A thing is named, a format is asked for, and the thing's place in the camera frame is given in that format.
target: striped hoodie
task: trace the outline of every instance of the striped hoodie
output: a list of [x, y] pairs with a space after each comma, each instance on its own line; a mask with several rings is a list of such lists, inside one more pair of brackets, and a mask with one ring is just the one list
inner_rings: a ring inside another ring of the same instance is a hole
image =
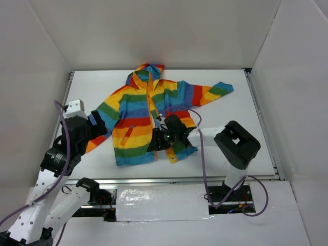
[[[164, 65], [143, 64], [132, 72], [126, 85], [111, 94], [97, 108], [106, 124], [108, 133], [88, 143], [87, 152], [96, 148], [110, 135], [116, 164], [139, 165], [156, 160], [155, 152], [147, 152], [152, 138], [156, 117], [173, 106], [202, 106], [228, 93], [233, 92], [231, 85], [222, 82], [213, 87], [191, 85], [185, 81], [160, 79]], [[195, 126], [187, 110], [172, 109], [163, 116], [176, 114], [187, 127]], [[184, 148], [180, 143], [172, 144], [166, 150], [171, 163], [186, 158], [197, 148]]]

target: purple cable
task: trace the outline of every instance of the purple cable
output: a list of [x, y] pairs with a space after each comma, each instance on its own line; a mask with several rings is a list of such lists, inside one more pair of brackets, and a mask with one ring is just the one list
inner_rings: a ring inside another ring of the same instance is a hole
[[[61, 179], [63, 178], [63, 176], [65, 175], [66, 171], [67, 171], [67, 167], [68, 167], [68, 164], [69, 164], [69, 160], [71, 158], [71, 143], [70, 143], [70, 136], [68, 134], [68, 128], [67, 128], [67, 124], [66, 124], [66, 121], [65, 121], [65, 118], [64, 118], [64, 115], [62, 114], [61, 110], [60, 109], [63, 109], [64, 106], [61, 105], [61, 103], [59, 103], [57, 100], [54, 101], [54, 104], [55, 104], [55, 107], [56, 107], [56, 110], [57, 110], [57, 113], [60, 117], [60, 120], [61, 120], [61, 123], [63, 124], [63, 128], [64, 128], [64, 131], [65, 131], [65, 136], [66, 136], [66, 145], [67, 145], [67, 156], [66, 156], [66, 162], [65, 162], [65, 165], [63, 167], [63, 171], [61, 172], [59, 178], [57, 179], [57, 181], [55, 182], [55, 184], [50, 188], [48, 189], [44, 194], [42, 194], [41, 196], [39, 196], [38, 198], [36, 198], [35, 200], [33, 200], [33, 202], [39, 202], [41, 201], [42, 199], [44, 199], [50, 192], [53, 191], [53, 189], [55, 189], [55, 187], [59, 184], [59, 182], [61, 181]], [[3, 220], [0, 221], [0, 227], [1, 225], [7, 220], [9, 219], [10, 217], [14, 216], [15, 214], [25, 210], [26, 208], [28, 208], [29, 205], [26, 204], [24, 206], [22, 206], [21, 208], [15, 210], [14, 212], [12, 212], [11, 214], [7, 215]]]
[[[170, 109], [174, 109], [174, 108], [182, 108], [182, 109], [187, 109], [189, 111], [192, 111], [194, 112], [195, 114], [198, 115], [199, 117], [199, 122], [197, 124], [197, 126], [199, 127], [200, 123], [201, 123], [201, 116], [199, 113], [197, 113], [195, 110], [193, 109], [189, 109], [187, 107], [181, 107], [181, 106], [176, 106], [176, 107], [170, 107], [168, 109], [165, 109], [162, 114], [164, 114], [165, 112], [167, 112], [168, 110]], [[210, 195], [210, 191], [209, 191], [209, 186], [207, 184], [207, 176], [206, 176], [206, 167], [205, 167], [205, 155], [204, 155], [204, 140], [203, 140], [203, 134], [200, 130], [200, 128], [198, 128], [198, 132], [199, 132], [199, 136], [200, 136], [200, 153], [201, 153], [201, 165], [202, 165], [202, 169], [203, 169], [203, 179], [204, 179], [204, 186], [205, 186], [205, 190], [206, 190], [206, 194], [207, 194], [207, 198], [208, 198], [208, 201], [210, 202], [210, 204], [214, 207], [214, 208], [218, 208], [220, 207], [226, 200], [227, 198], [231, 195], [232, 192], [234, 192], [235, 188], [238, 187], [239, 184], [241, 184], [247, 177], [250, 177], [252, 179], [254, 179], [255, 181], [259, 182], [260, 185], [263, 187], [264, 189], [264, 192], [265, 192], [265, 197], [266, 197], [266, 201], [265, 201], [265, 205], [264, 205], [264, 208], [257, 214], [247, 214], [245, 212], [245, 208], [247, 207], [250, 207], [252, 206], [252, 204], [247, 204], [245, 205], [244, 207], [242, 207], [242, 213], [246, 216], [249, 216], [249, 217], [255, 217], [255, 216], [258, 216], [260, 214], [262, 214], [268, 207], [268, 203], [269, 203], [269, 194], [268, 194], [268, 191], [267, 189], [265, 188], [264, 184], [259, 180], [257, 179], [256, 177], [252, 176], [252, 175], [247, 175], [245, 177], [243, 177], [240, 181], [238, 181], [230, 190], [229, 192], [225, 195], [225, 197], [222, 199], [221, 202], [219, 202], [218, 204], [214, 204], [214, 202], [212, 201], [212, 198], [211, 198], [211, 195]]]

